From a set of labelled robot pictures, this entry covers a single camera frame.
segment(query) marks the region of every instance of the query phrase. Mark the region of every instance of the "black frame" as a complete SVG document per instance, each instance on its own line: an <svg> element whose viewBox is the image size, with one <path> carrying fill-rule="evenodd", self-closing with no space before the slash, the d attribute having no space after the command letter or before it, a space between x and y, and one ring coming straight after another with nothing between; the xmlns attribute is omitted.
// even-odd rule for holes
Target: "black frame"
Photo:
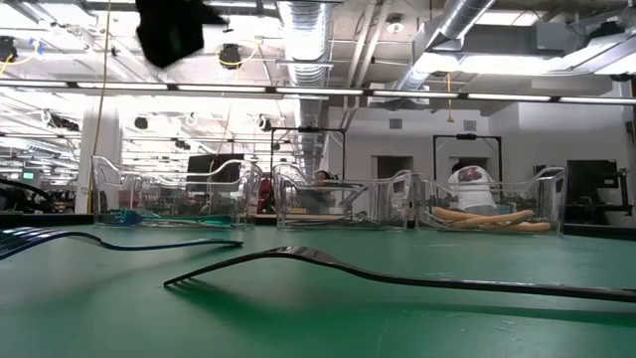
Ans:
<svg viewBox="0 0 636 358"><path fill-rule="evenodd" d="M497 140L497 159L499 160L499 182L504 182L504 162L502 160L502 144L499 135L477 135L477 134L435 134L433 135L433 180L437 181L437 138L455 138L457 140L477 140L495 139Z"/></svg>

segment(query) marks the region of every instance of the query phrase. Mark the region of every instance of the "black fork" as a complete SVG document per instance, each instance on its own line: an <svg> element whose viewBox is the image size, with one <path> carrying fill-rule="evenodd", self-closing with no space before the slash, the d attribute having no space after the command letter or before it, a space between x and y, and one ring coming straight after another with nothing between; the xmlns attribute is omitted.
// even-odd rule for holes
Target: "black fork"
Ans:
<svg viewBox="0 0 636 358"><path fill-rule="evenodd" d="M311 248L304 247L282 247L267 250L260 253L240 256L229 259L220 263L212 264L204 268L199 268L189 273L182 274L165 281L164 286L177 283L184 279L192 278L196 275L207 273L216 269L223 269L241 263L250 262L259 259L293 259L310 263L317 266L337 269L357 277L369 279L378 282L451 288L451 289L468 289L490 292L508 292L508 293L525 293L539 294L560 297L586 298L610 300L619 302L636 303L636 290L623 288L602 288L602 287L576 287L562 284L538 284L538 283L518 283L518 282L497 282L483 280L465 280L450 278L417 278L407 276L397 276L381 272L373 272L362 268L356 268L347 263L343 263L329 254L320 252Z"/></svg>
<svg viewBox="0 0 636 358"><path fill-rule="evenodd" d="M234 240L197 239L181 243L129 247L109 244L99 237L88 233L68 232L64 230L53 230L44 228L17 228L0 232L0 261L34 246L61 238L71 238L87 244L99 246L104 249L126 252L176 249L199 245L229 245L236 247L242 246L242 242Z"/></svg>

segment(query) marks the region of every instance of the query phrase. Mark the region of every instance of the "clear plastic container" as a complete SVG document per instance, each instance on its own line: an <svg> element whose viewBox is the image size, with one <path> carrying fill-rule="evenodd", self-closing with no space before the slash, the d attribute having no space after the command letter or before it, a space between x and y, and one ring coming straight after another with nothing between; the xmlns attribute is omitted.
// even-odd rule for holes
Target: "clear plastic container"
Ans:
<svg viewBox="0 0 636 358"><path fill-rule="evenodd" d="M546 168L521 183L442 184L414 174L415 227L493 233L562 234L565 169ZM492 197L494 206L459 209L462 195Z"/></svg>
<svg viewBox="0 0 636 358"><path fill-rule="evenodd" d="M300 168L274 167L280 229L406 229L411 173L381 180L317 182Z"/></svg>
<svg viewBox="0 0 636 358"><path fill-rule="evenodd" d="M132 171L101 156L92 163L96 224L208 229L254 224L262 172L249 161L230 160L203 174ZM238 179L228 180L237 170Z"/></svg>

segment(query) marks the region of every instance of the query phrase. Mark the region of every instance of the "fork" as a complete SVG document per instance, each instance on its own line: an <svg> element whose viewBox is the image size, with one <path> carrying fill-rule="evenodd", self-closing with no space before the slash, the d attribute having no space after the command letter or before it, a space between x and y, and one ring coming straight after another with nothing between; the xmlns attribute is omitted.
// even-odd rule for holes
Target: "fork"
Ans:
<svg viewBox="0 0 636 358"><path fill-rule="evenodd" d="M193 241L171 243L171 244L158 244L148 246L120 246L115 244L109 244L99 237L82 232L69 232L64 230L53 230L44 228L17 228L9 229L0 232L0 261L14 256L20 252L23 252L34 246L47 243L49 241L61 238L72 238L84 242L99 246L104 249L114 251L136 252L136 251L151 251L151 250L163 250L163 249L176 249L186 248L199 245L229 245L235 247L241 247L242 242L235 240L223 240L223 239L197 239Z"/></svg>

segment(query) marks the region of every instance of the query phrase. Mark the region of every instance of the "fluorescent light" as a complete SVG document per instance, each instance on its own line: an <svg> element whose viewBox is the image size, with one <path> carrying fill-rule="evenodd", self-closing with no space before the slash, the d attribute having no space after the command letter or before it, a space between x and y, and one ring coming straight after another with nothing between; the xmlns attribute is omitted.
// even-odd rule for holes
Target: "fluorescent light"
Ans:
<svg viewBox="0 0 636 358"><path fill-rule="evenodd" d="M636 105L636 98L562 97L561 103Z"/></svg>
<svg viewBox="0 0 636 358"><path fill-rule="evenodd" d="M549 101L548 95L521 95L521 94L489 94L470 93L470 99L490 99L490 100L519 100L519 101Z"/></svg>
<svg viewBox="0 0 636 358"><path fill-rule="evenodd" d="M178 85L179 90L200 90L215 92L256 92L263 93L265 88L252 86L205 86L205 85Z"/></svg>
<svg viewBox="0 0 636 358"><path fill-rule="evenodd" d="M0 86L14 87L66 87L67 83L57 81L0 80Z"/></svg>
<svg viewBox="0 0 636 358"><path fill-rule="evenodd" d="M572 70L578 66L586 63L587 61L599 56L600 54L608 51L616 46L618 43L594 43L594 40L590 41L587 47L573 52L562 59L562 65L559 70Z"/></svg>
<svg viewBox="0 0 636 358"><path fill-rule="evenodd" d="M361 89L308 89L308 88L278 88L277 93L287 94L337 94L337 95L362 95Z"/></svg>
<svg viewBox="0 0 636 358"><path fill-rule="evenodd" d="M636 73L636 54L624 57L596 72L597 75L622 75Z"/></svg>
<svg viewBox="0 0 636 358"><path fill-rule="evenodd" d="M81 139L81 134L2 133L1 137L23 139Z"/></svg>
<svg viewBox="0 0 636 358"><path fill-rule="evenodd" d="M465 57L457 71L469 74L541 75L554 63L533 56L473 55Z"/></svg>
<svg viewBox="0 0 636 358"><path fill-rule="evenodd" d="M81 89L101 89L103 83L78 83ZM162 84L106 84L108 90L167 90Z"/></svg>
<svg viewBox="0 0 636 358"><path fill-rule="evenodd" d="M6 29L38 29L38 22L21 14L11 5L0 3L0 24Z"/></svg>
<svg viewBox="0 0 636 358"><path fill-rule="evenodd" d="M414 98L457 98L457 93L431 92L431 91L408 91L408 90L374 90L376 96L389 97L414 97Z"/></svg>
<svg viewBox="0 0 636 358"><path fill-rule="evenodd" d="M22 173L22 168L0 168L0 173Z"/></svg>

